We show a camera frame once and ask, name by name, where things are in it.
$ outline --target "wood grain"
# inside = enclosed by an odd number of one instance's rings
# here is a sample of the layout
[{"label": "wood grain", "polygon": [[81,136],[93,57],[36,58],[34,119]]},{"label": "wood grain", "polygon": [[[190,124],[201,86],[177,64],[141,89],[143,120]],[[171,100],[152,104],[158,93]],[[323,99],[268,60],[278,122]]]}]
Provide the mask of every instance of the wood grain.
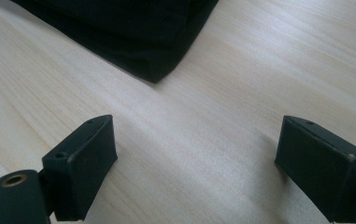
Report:
[{"label": "wood grain", "polygon": [[274,158],[283,115],[356,145],[356,1],[220,1],[153,85],[0,0],[0,176],[103,114],[119,160],[83,223],[327,223]]}]

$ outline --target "black fabric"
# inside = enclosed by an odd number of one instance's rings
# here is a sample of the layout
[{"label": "black fabric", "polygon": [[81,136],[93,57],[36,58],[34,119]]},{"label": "black fabric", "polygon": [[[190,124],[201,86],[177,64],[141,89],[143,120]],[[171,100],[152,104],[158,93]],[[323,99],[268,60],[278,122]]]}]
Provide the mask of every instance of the black fabric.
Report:
[{"label": "black fabric", "polygon": [[11,0],[125,71],[158,82],[218,0]]}]

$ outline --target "black cloth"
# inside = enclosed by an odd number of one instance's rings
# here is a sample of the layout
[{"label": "black cloth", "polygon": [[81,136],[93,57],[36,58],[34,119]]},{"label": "black cloth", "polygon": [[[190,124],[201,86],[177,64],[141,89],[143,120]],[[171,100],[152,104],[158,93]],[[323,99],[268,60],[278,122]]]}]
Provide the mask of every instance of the black cloth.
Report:
[{"label": "black cloth", "polygon": [[11,0],[136,77],[158,82],[218,0]]}]

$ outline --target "black object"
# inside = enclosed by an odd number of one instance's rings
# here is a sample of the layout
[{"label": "black object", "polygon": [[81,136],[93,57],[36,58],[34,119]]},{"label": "black object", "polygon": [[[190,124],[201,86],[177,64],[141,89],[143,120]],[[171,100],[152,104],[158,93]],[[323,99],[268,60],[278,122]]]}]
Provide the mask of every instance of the black object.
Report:
[{"label": "black object", "polygon": [[171,72],[218,0],[12,0],[150,82]]},{"label": "black object", "polygon": [[276,165],[330,222],[356,222],[356,146],[312,121],[285,116]]},{"label": "black object", "polygon": [[110,115],[90,119],[43,157],[38,174],[22,170],[0,178],[0,224],[84,219],[117,159]]}]

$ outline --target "light wood surface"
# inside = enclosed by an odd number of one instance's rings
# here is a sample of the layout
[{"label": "light wood surface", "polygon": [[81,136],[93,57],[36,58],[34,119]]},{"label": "light wood surface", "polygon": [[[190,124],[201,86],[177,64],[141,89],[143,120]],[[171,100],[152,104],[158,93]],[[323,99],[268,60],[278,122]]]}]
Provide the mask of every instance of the light wood surface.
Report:
[{"label": "light wood surface", "polygon": [[83,223],[328,223],[274,158],[284,115],[356,145],[356,1],[220,0],[153,85],[0,0],[0,176],[104,114],[119,159]]}]

